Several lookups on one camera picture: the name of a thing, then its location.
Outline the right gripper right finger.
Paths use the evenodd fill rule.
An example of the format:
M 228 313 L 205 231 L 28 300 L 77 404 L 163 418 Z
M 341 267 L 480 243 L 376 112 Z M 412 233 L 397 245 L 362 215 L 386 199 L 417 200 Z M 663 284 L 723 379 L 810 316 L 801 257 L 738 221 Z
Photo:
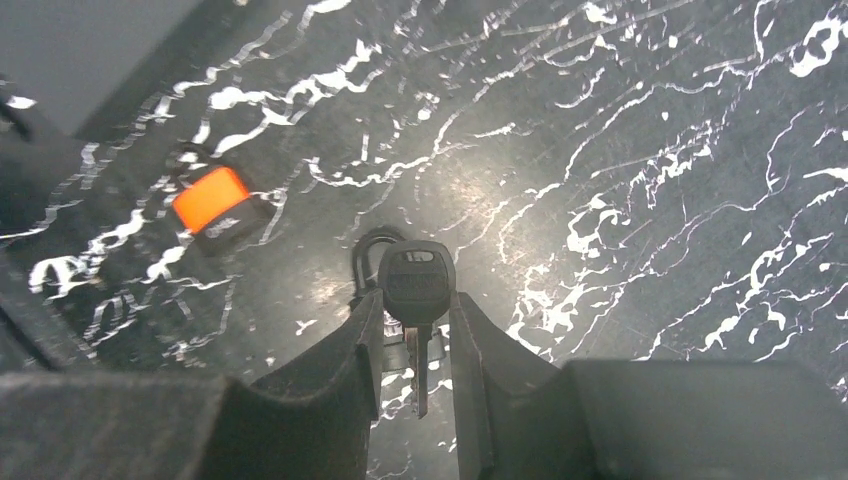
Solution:
M 574 479 L 577 390 L 571 375 L 453 294 L 450 357 L 463 479 Z

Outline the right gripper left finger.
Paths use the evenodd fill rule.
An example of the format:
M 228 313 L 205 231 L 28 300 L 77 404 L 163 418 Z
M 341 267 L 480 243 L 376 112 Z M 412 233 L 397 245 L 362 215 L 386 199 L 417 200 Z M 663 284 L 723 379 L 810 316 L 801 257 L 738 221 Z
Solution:
M 380 400 L 384 310 L 373 291 L 347 320 L 251 384 L 278 401 L 271 449 L 276 479 L 363 479 Z

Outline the black head key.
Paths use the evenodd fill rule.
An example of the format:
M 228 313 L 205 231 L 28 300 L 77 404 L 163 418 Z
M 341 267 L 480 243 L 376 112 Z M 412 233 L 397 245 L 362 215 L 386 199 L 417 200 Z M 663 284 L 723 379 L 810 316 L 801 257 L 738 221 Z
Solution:
M 434 324 L 451 305 L 456 270 L 447 248 L 429 240 L 389 246 L 378 270 L 385 311 L 400 322 L 413 370 L 411 388 L 419 418 L 428 413 L 428 344 Z

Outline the orange and black padlock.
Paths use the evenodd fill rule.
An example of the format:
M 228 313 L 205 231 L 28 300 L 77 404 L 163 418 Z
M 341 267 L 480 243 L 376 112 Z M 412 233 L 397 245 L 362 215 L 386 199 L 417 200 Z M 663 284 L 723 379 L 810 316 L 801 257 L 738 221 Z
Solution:
M 254 196 L 252 183 L 204 145 L 177 143 L 168 164 L 178 178 L 172 209 L 204 255 L 226 252 L 271 220 L 269 202 Z

